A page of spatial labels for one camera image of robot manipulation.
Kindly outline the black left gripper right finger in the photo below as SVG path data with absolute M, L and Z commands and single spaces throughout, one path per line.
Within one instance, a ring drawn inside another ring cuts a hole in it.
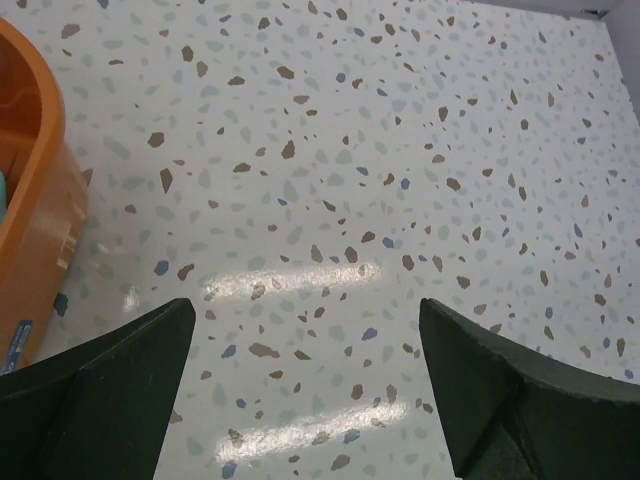
M 636 479 L 639 388 L 484 329 L 435 299 L 419 331 L 458 479 Z

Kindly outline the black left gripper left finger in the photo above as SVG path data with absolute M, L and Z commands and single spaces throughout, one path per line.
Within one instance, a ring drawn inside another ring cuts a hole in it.
M 1 366 L 2 478 L 152 478 L 191 345 L 191 301 L 19 368 L 29 325 Z

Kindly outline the teal t shirt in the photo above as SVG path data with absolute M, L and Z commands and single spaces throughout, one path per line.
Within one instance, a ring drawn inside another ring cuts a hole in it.
M 7 212 L 7 183 L 3 172 L 0 172 L 0 222 L 2 223 Z

